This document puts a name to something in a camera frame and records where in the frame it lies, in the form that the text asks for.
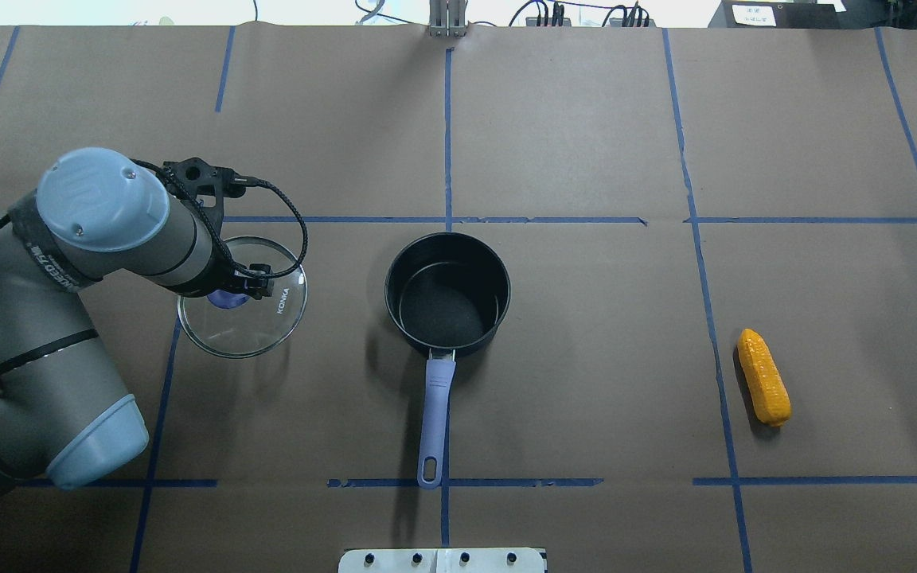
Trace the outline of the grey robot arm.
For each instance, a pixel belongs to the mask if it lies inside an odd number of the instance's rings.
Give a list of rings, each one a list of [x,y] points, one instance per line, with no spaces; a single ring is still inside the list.
[[[196,298],[266,296],[275,272],[234,261],[226,196],[273,189],[199,158],[153,166],[69,151],[0,212],[0,497],[26,480],[77,489],[146,449],[149,432],[80,293],[128,271]]]

